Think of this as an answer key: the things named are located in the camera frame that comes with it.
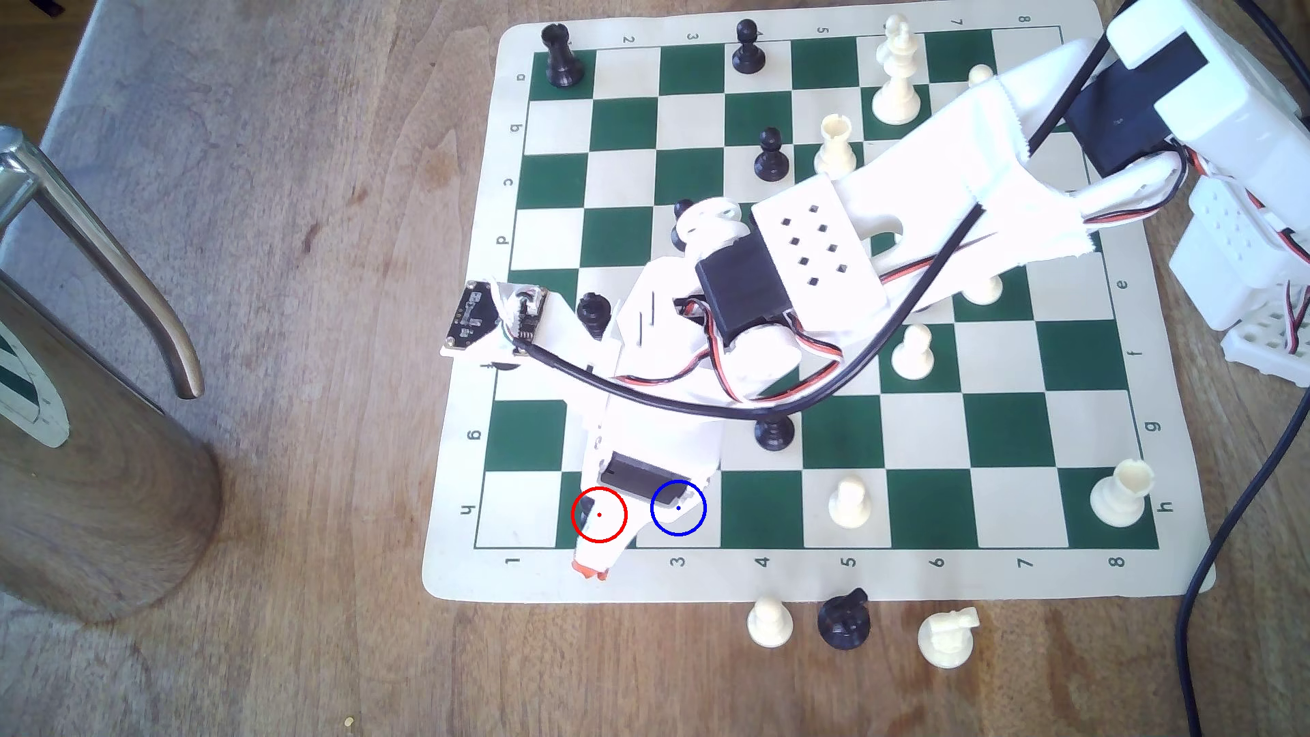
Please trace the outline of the white gripper body, black motor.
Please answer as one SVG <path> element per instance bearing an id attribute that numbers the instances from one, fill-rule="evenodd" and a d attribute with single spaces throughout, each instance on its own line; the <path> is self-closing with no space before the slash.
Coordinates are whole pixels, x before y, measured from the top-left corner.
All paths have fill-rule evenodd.
<path id="1" fill-rule="evenodd" d="M 642 270 L 620 304 L 607 343 L 617 343 L 609 381 L 671 404 L 762 408 L 800 397 L 800 381 L 776 387 L 800 363 L 781 317 L 747 327 L 732 343 L 724 319 L 681 257 Z M 597 391 L 584 407 L 583 480 L 638 505 L 697 505 L 720 463 L 723 418 L 654 408 Z"/>

